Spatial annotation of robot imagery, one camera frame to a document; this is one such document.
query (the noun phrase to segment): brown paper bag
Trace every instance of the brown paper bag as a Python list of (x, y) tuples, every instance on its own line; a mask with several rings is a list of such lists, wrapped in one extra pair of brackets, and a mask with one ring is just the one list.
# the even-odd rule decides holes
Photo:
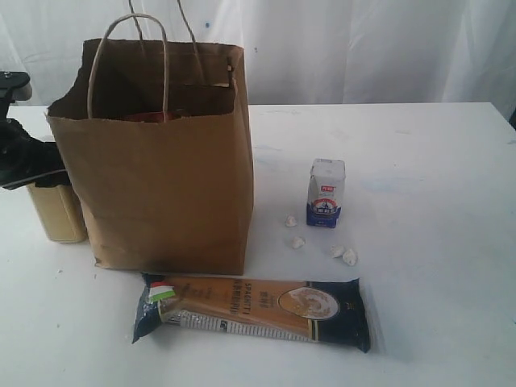
[[(167, 43), (161, 25), (164, 42), (107, 40), (132, 17), (157, 22), (127, 15), (85, 41), (75, 84), (48, 108), (97, 265), (241, 274), (253, 206), (243, 49)], [(160, 111), (162, 123), (122, 120)]]

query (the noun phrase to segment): italian flag stripe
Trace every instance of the italian flag stripe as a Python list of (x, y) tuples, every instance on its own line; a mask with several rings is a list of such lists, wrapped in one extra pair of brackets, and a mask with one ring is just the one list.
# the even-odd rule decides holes
[(164, 298), (173, 297), (176, 295), (174, 287), (166, 285), (164, 282), (154, 282), (148, 292), (148, 299), (150, 302), (158, 302)]

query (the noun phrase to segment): white popcorn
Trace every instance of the white popcorn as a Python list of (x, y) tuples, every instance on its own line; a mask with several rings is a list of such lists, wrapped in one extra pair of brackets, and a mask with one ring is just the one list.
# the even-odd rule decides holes
[(339, 258), (345, 251), (346, 248), (342, 244), (338, 244), (337, 246), (331, 246), (330, 254), (332, 258)]
[(296, 227), (298, 225), (298, 220), (293, 215), (288, 215), (287, 219), (285, 220), (285, 225), (287, 227)]
[(304, 245), (305, 245), (305, 239), (302, 238), (301, 236), (294, 236), (292, 238), (292, 248), (297, 250), (298, 248), (302, 248)]
[(358, 261), (358, 255), (353, 251), (352, 248), (349, 248), (342, 256), (342, 260), (349, 266), (355, 266), (356, 262)]

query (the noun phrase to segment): small carton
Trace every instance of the small carton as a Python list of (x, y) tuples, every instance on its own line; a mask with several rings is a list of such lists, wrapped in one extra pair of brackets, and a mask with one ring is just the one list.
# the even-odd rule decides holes
[(335, 228), (344, 196), (346, 167), (341, 160), (315, 159), (310, 172), (306, 224)]

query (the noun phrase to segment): white carton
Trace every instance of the white carton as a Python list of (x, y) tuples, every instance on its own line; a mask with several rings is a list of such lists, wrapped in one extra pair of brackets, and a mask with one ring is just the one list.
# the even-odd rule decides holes
[(342, 160), (315, 159), (310, 172), (306, 224), (335, 228), (344, 196), (346, 166)]

